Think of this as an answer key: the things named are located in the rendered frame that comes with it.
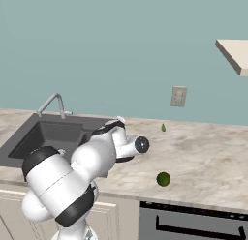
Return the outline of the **dark grey sink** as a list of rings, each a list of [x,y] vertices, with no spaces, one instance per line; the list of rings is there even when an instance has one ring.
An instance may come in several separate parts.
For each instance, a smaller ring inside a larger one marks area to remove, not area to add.
[[[34,150],[52,146],[65,152],[68,162],[73,152],[87,142],[94,130],[108,118],[33,113],[0,147],[0,166],[21,168],[23,160]]]

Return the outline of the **cream cabinet door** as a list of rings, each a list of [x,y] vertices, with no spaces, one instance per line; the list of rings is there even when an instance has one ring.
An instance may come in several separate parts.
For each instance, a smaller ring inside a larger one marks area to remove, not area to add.
[[[50,240],[58,231],[54,220],[34,223],[22,213],[25,193],[0,189],[0,240]]]
[[[119,209],[116,203],[96,202],[86,220],[98,240],[120,240]]]

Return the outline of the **round green lime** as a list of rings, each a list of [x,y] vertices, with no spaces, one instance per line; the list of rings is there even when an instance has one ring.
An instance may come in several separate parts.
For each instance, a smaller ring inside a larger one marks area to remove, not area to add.
[[[171,177],[167,172],[160,172],[156,177],[157,184],[166,187],[171,182]]]

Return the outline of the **grey wall socket plate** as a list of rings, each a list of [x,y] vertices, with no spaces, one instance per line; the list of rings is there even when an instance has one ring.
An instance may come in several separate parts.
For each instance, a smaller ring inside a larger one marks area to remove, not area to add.
[[[171,95],[171,106],[184,107],[186,102],[187,86],[173,86]]]

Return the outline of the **cream wall shelf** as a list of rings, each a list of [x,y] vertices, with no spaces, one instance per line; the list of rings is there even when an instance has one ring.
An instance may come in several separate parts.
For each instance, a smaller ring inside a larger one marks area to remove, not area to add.
[[[248,77],[248,40],[217,40],[215,45],[238,75]]]

